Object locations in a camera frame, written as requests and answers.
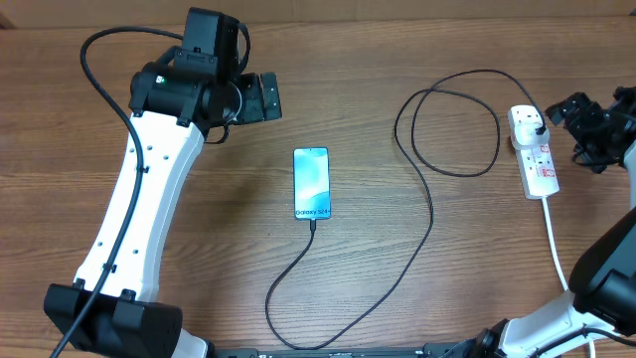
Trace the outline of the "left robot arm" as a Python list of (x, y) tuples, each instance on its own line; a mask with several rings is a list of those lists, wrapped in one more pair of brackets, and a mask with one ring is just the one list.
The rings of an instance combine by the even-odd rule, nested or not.
[(107, 357), (212, 357), (179, 307), (157, 299), (179, 195), (213, 128), (281, 117), (273, 73), (248, 73), (247, 27), (193, 8), (176, 45), (146, 64), (120, 108), (128, 139), (103, 223), (69, 285), (52, 284), (47, 316), (61, 345)]

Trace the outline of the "blue screen smartphone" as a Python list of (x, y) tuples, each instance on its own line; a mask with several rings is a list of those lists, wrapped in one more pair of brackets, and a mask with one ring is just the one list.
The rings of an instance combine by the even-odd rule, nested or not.
[(329, 152), (326, 147), (293, 151), (294, 217), (326, 220), (332, 215)]

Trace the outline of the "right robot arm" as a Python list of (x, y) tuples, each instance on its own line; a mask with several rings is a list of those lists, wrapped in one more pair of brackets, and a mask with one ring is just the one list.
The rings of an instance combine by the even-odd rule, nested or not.
[[(619, 87), (609, 108), (583, 92), (550, 106), (548, 118), (575, 140), (573, 163), (635, 174), (635, 89)], [(458, 357), (558, 357), (598, 339), (633, 346), (635, 213), (629, 211), (577, 261), (567, 290), (535, 312), (504, 319), (447, 351)]]

